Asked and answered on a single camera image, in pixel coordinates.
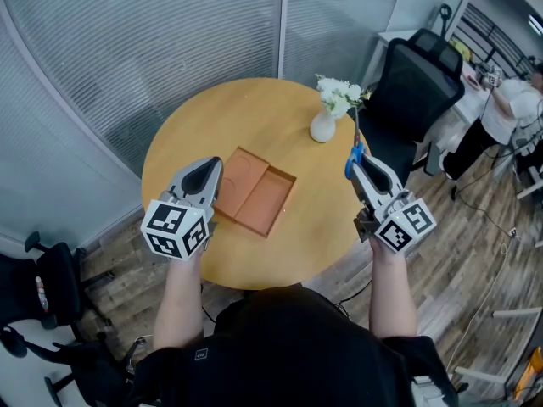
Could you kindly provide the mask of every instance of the white vase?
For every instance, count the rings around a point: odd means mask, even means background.
[[[326,109],[313,118],[309,133],[313,140],[319,143],[325,143],[333,137],[336,132],[336,119],[330,115]]]

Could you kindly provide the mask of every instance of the scissors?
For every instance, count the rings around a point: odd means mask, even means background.
[[[361,164],[362,155],[366,152],[366,148],[360,141],[360,126],[358,124],[358,108],[355,107],[355,142],[350,149],[350,156],[345,165],[345,178],[350,180],[350,167],[353,163]]]

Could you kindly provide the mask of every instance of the black office chair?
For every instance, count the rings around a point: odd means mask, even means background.
[[[433,143],[424,160],[413,164],[417,142],[464,95],[461,74],[462,56],[432,31],[390,42],[383,75],[358,113],[372,156],[392,168],[402,185],[412,170],[424,166],[431,176],[439,170]],[[379,187],[378,177],[374,181]]]
[[[36,248],[43,252],[37,262],[32,259],[13,259],[0,254],[0,327],[14,321],[39,320],[46,329],[72,325],[80,320],[85,307],[94,310],[102,322],[107,319],[85,294],[85,288],[102,279],[113,279],[110,272],[81,282],[80,261],[84,250],[74,255],[66,243],[51,248],[40,244],[40,234],[32,233],[25,242],[26,252]],[[42,278],[48,301],[47,312],[38,298],[36,277]]]
[[[49,377],[44,378],[49,394],[58,407],[62,407],[58,393],[73,381],[88,405],[117,407],[122,404],[132,387],[133,375],[127,367],[137,347],[144,344],[145,340],[139,338],[134,341],[119,362],[106,346],[103,333],[98,334],[97,341],[90,343],[53,343],[59,350],[51,351],[29,343],[12,327],[4,327],[0,331],[0,342],[15,357],[25,357],[30,350],[47,362],[68,365],[71,368],[71,373],[57,382],[52,382]]]

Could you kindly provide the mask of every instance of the wooden floor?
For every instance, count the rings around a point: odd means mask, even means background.
[[[461,179],[459,186],[483,175],[492,160],[482,159]],[[458,365],[478,371],[502,374],[511,366],[511,357],[526,336],[529,319],[496,321],[495,309],[516,309],[543,304],[542,250],[534,248],[541,237],[540,209],[529,198],[515,203],[515,186],[509,170],[499,181],[487,174],[468,187],[462,197],[473,206],[488,211],[505,231],[514,226],[520,239],[511,241],[482,212],[470,209],[450,197],[452,184],[443,175],[430,178],[421,171],[411,175],[408,187],[424,198],[438,222],[437,228],[408,257],[411,290],[417,305],[419,333],[430,336],[445,364],[465,333],[469,321],[481,305],[496,274],[504,264],[491,295],[474,319],[457,350],[449,372]],[[139,234],[139,221],[104,237],[89,253],[83,265],[88,278],[111,270],[115,279],[89,291],[94,303],[113,321],[109,334],[111,348],[118,357],[134,338],[152,333],[165,284],[165,260],[151,254]],[[368,243],[356,243],[335,265],[304,282],[334,303],[359,289],[366,289],[345,304],[353,321],[367,327],[371,293],[372,256]],[[213,316],[241,292],[204,282],[203,302]],[[87,312],[82,323],[86,336],[104,327]],[[210,335],[213,324],[205,318],[204,331]],[[139,357],[147,352],[141,351]],[[496,385],[474,383],[470,393],[486,399],[501,395]]]

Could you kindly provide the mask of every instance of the wooden tray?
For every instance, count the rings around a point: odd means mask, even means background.
[[[296,177],[270,166],[265,160],[237,148],[225,164],[215,209],[268,237],[284,211]]]

